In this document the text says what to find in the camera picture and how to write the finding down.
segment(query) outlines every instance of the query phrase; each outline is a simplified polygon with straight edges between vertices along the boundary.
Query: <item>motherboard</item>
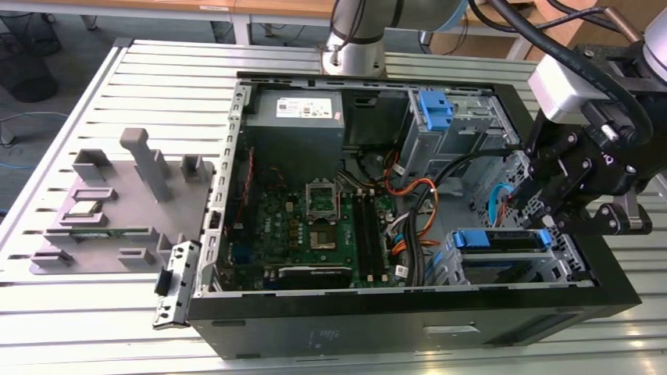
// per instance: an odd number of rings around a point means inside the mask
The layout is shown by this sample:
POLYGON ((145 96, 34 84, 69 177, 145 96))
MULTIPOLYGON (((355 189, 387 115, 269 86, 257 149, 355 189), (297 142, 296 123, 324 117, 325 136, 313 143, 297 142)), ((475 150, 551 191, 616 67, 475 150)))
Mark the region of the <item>motherboard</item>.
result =
POLYGON ((314 180, 302 191, 260 193, 253 235, 230 244, 221 270, 225 290, 397 285, 383 235, 393 201, 337 186, 314 180))

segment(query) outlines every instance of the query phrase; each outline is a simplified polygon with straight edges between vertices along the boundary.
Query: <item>power supply label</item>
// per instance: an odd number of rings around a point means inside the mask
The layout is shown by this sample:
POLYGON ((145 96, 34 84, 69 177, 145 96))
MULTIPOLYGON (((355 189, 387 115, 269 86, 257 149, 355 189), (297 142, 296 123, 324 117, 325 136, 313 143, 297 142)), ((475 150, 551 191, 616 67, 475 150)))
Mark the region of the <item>power supply label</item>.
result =
POLYGON ((280 98, 276 117, 292 119, 332 119, 331 99, 328 98, 280 98))

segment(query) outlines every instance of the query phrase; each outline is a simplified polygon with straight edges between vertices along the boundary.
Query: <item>green circuit board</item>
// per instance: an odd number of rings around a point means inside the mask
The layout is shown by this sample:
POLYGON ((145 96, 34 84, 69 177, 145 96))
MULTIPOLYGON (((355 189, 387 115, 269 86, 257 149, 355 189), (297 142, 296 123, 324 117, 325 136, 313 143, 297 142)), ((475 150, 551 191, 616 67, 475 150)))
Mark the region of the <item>green circuit board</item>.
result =
MULTIPOLYGON (((265 273, 285 266, 348 267, 353 271, 352 288, 385 288, 395 285, 387 270, 379 280, 360 278, 355 238, 353 195, 341 193, 336 199, 340 208, 337 221, 308 222, 305 192, 262 193, 254 218, 254 240, 245 251, 244 264, 236 264, 236 283, 242 290, 261 290, 265 273)), ((317 208, 331 209, 331 198, 312 197, 317 208)), ((385 254, 384 215, 393 209, 389 197, 376 196, 375 208, 379 215, 376 236, 380 237, 385 254)))

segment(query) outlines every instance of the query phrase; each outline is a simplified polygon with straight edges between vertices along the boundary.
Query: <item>metal bracket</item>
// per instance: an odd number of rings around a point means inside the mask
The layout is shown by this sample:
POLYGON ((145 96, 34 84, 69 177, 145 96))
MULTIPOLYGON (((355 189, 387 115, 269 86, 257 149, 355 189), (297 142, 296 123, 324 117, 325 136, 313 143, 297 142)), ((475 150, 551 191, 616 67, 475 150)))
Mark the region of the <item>metal bracket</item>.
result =
POLYGON ((627 220, 629 221, 629 229, 639 230, 644 224, 639 216, 639 203, 636 203, 636 193, 628 191, 624 195, 613 197, 613 203, 617 204, 625 211, 627 220))
POLYGON ((166 269, 162 269, 154 283, 160 296, 154 310, 153 329, 189 327, 189 301, 193 293, 197 260, 201 244, 185 241, 172 247, 166 269))

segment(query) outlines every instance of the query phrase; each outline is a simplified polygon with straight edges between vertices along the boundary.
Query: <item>metal slotted worktable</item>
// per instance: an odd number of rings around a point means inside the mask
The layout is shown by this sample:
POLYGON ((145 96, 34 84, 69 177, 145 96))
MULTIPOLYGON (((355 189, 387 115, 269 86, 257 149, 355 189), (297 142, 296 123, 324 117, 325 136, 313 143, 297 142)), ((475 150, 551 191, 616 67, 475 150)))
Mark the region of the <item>metal slotted worktable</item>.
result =
MULTIPOLYGON (((640 201, 653 234, 607 239, 644 303, 523 348, 224 362, 192 328, 152 330, 153 274, 29 273, 26 257, 73 182, 80 148, 129 159, 117 138, 125 127, 144 127, 149 146, 166 159, 198 153, 214 161, 226 139, 236 71, 317 73, 317 67, 317 53, 302 48, 157 41, 113 48, 0 227, 0 373, 276 373, 276 367, 285 373, 663 373, 667 204, 652 185, 640 201)), ((528 109, 537 109, 525 83, 529 62, 389 53, 387 67, 393 78, 509 83, 528 109)))

